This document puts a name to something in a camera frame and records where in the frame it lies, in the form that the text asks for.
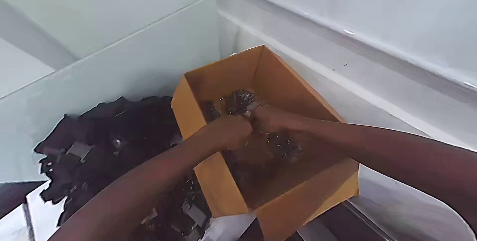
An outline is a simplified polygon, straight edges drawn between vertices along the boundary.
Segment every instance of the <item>black fabric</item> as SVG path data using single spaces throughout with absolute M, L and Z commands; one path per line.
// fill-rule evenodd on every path
M 51 179 L 49 188 L 41 192 L 41 197 L 53 204 L 66 197 L 58 226 L 118 177 L 173 145 L 174 136 L 180 136 L 180 132 L 170 107 L 171 100 L 171 97 L 149 97 L 131 102 L 121 97 L 111 103 L 100 103 L 80 116 L 64 115 L 51 134 L 35 147 L 36 153 L 46 155 L 40 160 L 40 171 Z M 91 147 L 83 159 L 68 153 L 75 142 Z M 191 180 L 195 180 L 194 186 L 189 184 Z M 169 220 L 173 215 L 182 217 L 182 220 L 190 219 L 187 216 L 184 219 L 181 212 L 184 201 L 201 206 L 199 208 L 210 218 L 193 173 L 176 186 L 167 201 L 173 204 L 162 209 L 162 215 L 158 216 L 162 220 Z M 186 223 L 188 229 L 180 229 L 181 232 L 177 233 L 158 219 L 148 225 L 154 223 L 161 226 L 156 227 L 154 235 L 149 233 L 148 236 L 172 231 L 177 239 L 169 240 L 181 240 L 193 228 Z

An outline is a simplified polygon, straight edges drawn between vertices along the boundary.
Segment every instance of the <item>pile of black items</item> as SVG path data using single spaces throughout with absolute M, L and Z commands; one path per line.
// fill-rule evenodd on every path
M 53 204 L 66 197 L 58 226 L 124 173 L 181 140 L 170 107 L 171 99 L 149 97 L 130 102 L 119 98 L 112 103 L 98 104 L 80 116 L 65 115 L 51 134 L 35 147 L 36 153 L 46 155 L 40 160 L 41 173 L 51 179 L 41 197 Z M 194 235 L 196 232 L 203 234 L 210 210 L 194 173 L 176 185 L 166 202 L 173 204 L 160 212 L 155 209 L 156 214 L 138 227 L 140 232 L 146 225 L 148 231 L 143 237 L 136 231 L 136 240 L 153 240 L 149 238 L 168 234 L 167 240 L 179 241 L 194 231 Z M 183 205 L 189 209 L 195 207 L 195 211 L 199 209 L 206 222 L 190 226 L 193 219 L 183 211 L 189 211 Z

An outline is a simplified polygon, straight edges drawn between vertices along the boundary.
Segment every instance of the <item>cardboard box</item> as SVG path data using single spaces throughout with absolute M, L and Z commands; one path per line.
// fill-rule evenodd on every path
M 183 138 L 206 125 L 202 101 L 214 101 L 239 89 L 252 89 L 271 105 L 307 117 L 344 122 L 278 55 L 266 46 L 258 46 L 184 75 L 172 100 Z M 253 211 L 265 240 L 281 241 L 319 214 L 358 194 L 356 161 L 309 133 L 293 136 L 304 149 L 303 158 L 254 192 L 239 189 L 221 152 L 196 166 L 212 215 Z

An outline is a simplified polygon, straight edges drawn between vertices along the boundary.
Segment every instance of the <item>white wall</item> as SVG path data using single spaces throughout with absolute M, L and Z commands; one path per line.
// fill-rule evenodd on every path
M 4 0 L 0 0 L 0 37 L 55 70 L 78 60 Z
M 5 0 L 82 58 L 198 0 Z
M 0 182 L 45 180 L 33 148 L 65 113 L 124 96 L 171 96 L 182 75 L 219 59 L 215 0 L 200 0 L 0 99 Z
M 265 44 L 349 123 L 477 147 L 472 91 L 269 1 L 217 4 L 222 57 Z M 353 204 L 393 238 L 474 240 L 467 224 L 443 202 L 363 166 L 359 182 Z
M 477 86 L 477 0 L 269 1 L 333 30 L 349 30 L 355 33 L 351 37 L 460 84 Z
M 0 98 L 52 72 L 53 68 L 0 38 Z

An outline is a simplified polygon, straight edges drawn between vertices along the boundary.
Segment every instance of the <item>white panel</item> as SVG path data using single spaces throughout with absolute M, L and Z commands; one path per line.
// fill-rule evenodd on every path
M 217 35 L 215 0 L 201 0 L 0 99 L 0 182 L 46 178 L 32 148 L 63 114 L 172 95 L 183 73 L 219 59 Z
M 30 241 L 23 205 L 21 204 L 0 219 L 0 240 Z
M 52 72 L 53 68 L 0 38 L 0 98 Z
M 198 0 L 6 0 L 84 57 Z
M 53 69 L 59 70 L 78 60 L 4 0 L 0 0 L 0 20 L 0 37 Z
M 47 241 L 56 232 L 59 228 L 56 225 L 58 225 L 58 219 L 66 202 L 66 198 L 64 198 L 56 205 L 53 205 L 51 201 L 45 203 L 40 193 L 48 186 L 50 186 L 50 181 L 43 183 L 27 195 L 35 241 Z
M 461 85 L 477 86 L 477 0 L 269 0 Z

